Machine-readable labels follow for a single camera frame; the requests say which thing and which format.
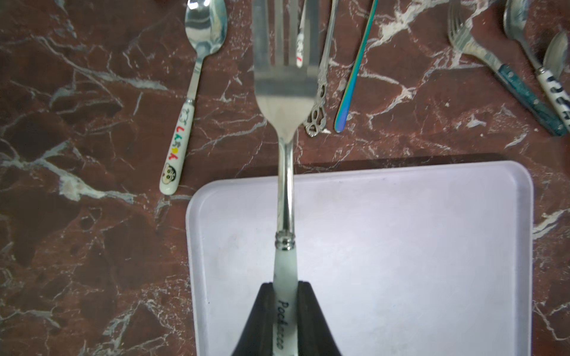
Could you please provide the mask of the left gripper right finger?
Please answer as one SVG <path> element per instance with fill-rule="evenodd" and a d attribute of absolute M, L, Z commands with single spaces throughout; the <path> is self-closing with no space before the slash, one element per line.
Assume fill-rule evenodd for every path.
<path fill-rule="evenodd" d="M 300 355 L 341 356 L 309 282 L 298 283 L 298 352 Z"/>

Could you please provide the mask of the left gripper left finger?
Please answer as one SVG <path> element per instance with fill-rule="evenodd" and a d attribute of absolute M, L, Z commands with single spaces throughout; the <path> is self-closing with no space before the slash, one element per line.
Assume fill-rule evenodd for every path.
<path fill-rule="evenodd" d="M 273 354 L 274 299 L 273 284 L 261 284 L 233 356 Z"/>

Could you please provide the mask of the ornate silver fork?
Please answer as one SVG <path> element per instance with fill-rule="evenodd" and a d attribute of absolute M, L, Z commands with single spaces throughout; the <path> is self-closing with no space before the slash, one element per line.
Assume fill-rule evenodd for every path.
<path fill-rule="evenodd" d="M 330 133 L 330 131 L 326 129 L 327 115 L 325 105 L 327 96 L 327 75 L 330 61 L 330 47 L 333 40 L 337 8 L 338 0 L 332 0 L 330 18 L 327 27 L 327 35 L 324 41 L 324 49 L 319 66 L 319 92 L 316 98 L 316 103 L 313 106 L 311 116 L 304 122 L 305 131 L 310 137 L 315 137 L 321 133 Z"/>

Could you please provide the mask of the rainbow iridescent spoon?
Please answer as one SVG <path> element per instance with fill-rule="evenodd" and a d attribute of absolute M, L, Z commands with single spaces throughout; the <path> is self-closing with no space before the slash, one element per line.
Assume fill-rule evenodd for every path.
<path fill-rule="evenodd" d="M 367 21 L 367 24 L 365 27 L 365 32 L 363 34 L 362 41 L 361 41 L 361 44 L 359 47 L 359 51 L 356 55 L 355 62 L 353 65 L 353 69 L 351 71 L 350 78 L 347 82 L 347 87 L 345 89 L 345 92 L 344 92 L 344 95 L 342 97 L 340 106 L 338 108 L 338 112 L 337 112 L 335 122 L 334 122 L 334 130 L 336 133 L 343 132 L 343 130 L 345 129 L 345 126 L 346 126 L 347 117 L 348 117 L 348 114 L 350 111 L 350 106 L 351 106 L 351 102 L 353 99 L 354 89 L 356 86 L 356 80 L 358 78 L 360 67 L 362 64 L 362 59 L 364 57 L 365 50 L 367 47 L 368 38 L 369 38 L 371 28 L 373 25 L 373 18 L 374 18 L 374 15 L 376 13 L 376 9 L 377 9 L 377 4 L 378 4 L 378 1 L 373 0 L 371 10 L 370 10 L 370 14 L 368 16 L 368 21 Z"/>

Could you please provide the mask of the white Pochacco handle fork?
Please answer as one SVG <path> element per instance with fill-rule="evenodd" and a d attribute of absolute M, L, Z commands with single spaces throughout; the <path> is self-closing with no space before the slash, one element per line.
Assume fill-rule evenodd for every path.
<path fill-rule="evenodd" d="M 318 1 L 307 1 L 304 59 L 296 66 L 299 4 L 290 1 L 284 27 L 282 1 L 252 3 L 255 99 L 278 137 L 278 225 L 275 236 L 273 354 L 298 352 L 298 262 L 294 222 L 293 141 L 316 101 L 319 76 Z"/>

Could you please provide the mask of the cartoon handle spoon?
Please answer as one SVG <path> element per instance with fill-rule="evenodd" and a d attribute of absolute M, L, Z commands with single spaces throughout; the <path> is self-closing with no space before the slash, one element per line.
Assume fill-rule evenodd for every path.
<path fill-rule="evenodd" d="M 194 48 L 197 58 L 160 178 L 160 192 L 165 195 L 174 194 L 181 180 L 203 61 L 207 56 L 218 52 L 227 37 L 225 1 L 187 1 L 184 25 L 187 39 Z"/>

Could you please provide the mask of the cow pattern handle spoon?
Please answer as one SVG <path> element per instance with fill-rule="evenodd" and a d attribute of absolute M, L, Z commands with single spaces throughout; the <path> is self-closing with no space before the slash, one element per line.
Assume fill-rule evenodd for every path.
<path fill-rule="evenodd" d="M 546 97 L 567 131 L 569 131 L 569 95 L 554 74 L 539 62 L 525 37 L 528 7 L 529 1 L 508 0 L 503 14 L 503 28 L 509 39 L 519 42 L 532 67 L 535 69 L 537 80 Z"/>

